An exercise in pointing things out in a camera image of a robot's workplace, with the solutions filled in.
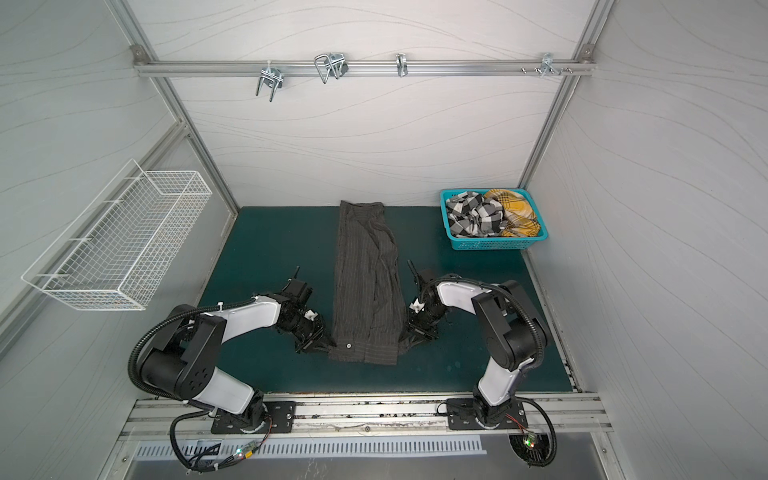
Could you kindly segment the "dark grey striped shirt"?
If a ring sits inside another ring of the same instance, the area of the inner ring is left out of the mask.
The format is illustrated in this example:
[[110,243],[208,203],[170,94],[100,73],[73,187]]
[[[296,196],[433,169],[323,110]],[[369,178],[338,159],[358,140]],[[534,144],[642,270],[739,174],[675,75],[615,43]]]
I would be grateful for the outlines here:
[[394,366],[414,342],[403,340],[408,320],[399,249],[385,206],[343,201],[339,207],[329,357],[340,362]]

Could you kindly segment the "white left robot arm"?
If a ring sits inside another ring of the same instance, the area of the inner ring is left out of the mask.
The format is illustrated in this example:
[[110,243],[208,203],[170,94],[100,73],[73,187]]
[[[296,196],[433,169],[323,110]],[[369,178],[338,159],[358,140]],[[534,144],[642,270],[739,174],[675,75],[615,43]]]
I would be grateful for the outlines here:
[[297,297],[270,294],[216,307],[182,304],[133,347],[128,377],[146,393],[220,411],[234,428],[255,432],[266,422],[263,394],[219,369],[217,362],[226,342],[269,328],[291,334],[299,353],[336,346],[322,316]]

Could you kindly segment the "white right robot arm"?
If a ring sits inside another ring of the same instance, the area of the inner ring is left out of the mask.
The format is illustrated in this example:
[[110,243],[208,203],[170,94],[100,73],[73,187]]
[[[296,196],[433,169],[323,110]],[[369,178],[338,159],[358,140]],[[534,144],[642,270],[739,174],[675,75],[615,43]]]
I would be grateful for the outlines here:
[[473,413],[480,425],[497,426],[516,407],[515,394],[524,377],[543,363],[549,327],[516,281],[435,277],[429,270],[412,275],[418,294],[408,306],[400,340],[408,346],[436,340],[438,324],[451,309],[474,315],[490,358],[473,390]]

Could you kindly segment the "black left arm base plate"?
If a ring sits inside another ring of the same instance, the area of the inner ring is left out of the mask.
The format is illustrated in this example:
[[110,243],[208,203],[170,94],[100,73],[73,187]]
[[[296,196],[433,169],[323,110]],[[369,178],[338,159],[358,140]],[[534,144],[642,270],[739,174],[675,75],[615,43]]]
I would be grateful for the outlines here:
[[264,434],[290,433],[293,427],[296,403],[293,401],[263,401],[234,414],[218,410],[213,417],[212,434]]

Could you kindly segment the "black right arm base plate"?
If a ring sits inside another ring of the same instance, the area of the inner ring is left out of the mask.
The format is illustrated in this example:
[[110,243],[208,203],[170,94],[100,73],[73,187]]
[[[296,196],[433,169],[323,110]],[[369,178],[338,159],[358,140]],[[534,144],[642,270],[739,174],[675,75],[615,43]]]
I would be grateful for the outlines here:
[[490,406],[482,398],[450,398],[444,405],[448,428],[452,431],[528,428],[523,403],[517,400]]

